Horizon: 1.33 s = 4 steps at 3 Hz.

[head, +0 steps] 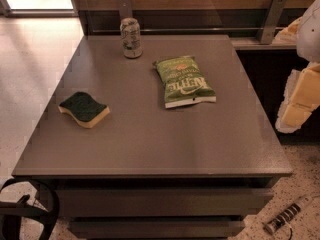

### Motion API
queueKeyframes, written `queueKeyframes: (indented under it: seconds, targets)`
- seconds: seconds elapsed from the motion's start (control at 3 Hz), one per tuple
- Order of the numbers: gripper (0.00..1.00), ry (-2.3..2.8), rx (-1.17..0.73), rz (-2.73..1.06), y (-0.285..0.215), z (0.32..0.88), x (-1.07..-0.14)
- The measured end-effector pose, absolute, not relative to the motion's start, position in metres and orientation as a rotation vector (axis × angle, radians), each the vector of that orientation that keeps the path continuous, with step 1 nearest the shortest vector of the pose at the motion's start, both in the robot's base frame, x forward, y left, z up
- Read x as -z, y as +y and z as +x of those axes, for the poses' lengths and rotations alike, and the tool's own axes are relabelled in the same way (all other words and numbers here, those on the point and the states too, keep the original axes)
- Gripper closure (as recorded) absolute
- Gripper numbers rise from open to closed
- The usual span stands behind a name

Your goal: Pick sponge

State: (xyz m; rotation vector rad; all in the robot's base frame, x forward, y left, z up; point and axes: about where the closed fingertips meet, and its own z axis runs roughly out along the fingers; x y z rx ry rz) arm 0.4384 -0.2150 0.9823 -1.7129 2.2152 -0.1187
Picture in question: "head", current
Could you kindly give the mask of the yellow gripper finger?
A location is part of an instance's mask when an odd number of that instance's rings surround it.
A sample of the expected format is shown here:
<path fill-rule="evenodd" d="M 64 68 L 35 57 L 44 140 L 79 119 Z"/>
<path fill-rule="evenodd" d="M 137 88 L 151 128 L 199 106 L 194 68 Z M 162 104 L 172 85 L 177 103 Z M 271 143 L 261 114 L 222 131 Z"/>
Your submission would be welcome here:
<path fill-rule="evenodd" d="M 302 71 L 293 69 L 283 96 L 275 127 L 281 133 L 293 133 L 320 106 L 320 64 L 309 63 Z"/>
<path fill-rule="evenodd" d="M 297 39 L 297 31 L 301 22 L 301 17 L 295 19 L 287 27 L 279 31 L 275 39 L 278 41 L 286 41 L 294 43 Z"/>

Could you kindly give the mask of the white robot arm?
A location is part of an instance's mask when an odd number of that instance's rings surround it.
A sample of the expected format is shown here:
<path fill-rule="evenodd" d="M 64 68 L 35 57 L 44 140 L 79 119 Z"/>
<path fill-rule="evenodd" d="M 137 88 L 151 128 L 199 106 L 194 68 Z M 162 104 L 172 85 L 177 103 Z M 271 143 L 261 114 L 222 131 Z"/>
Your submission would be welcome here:
<path fill-rule="evenodd" d="M 320 106 L 320 0 L 281 33 L 295 35 L 297 55 L 309 62 L 302 71 L 291 71 L 277 114 L 276 129 L 293 133 Z"/>

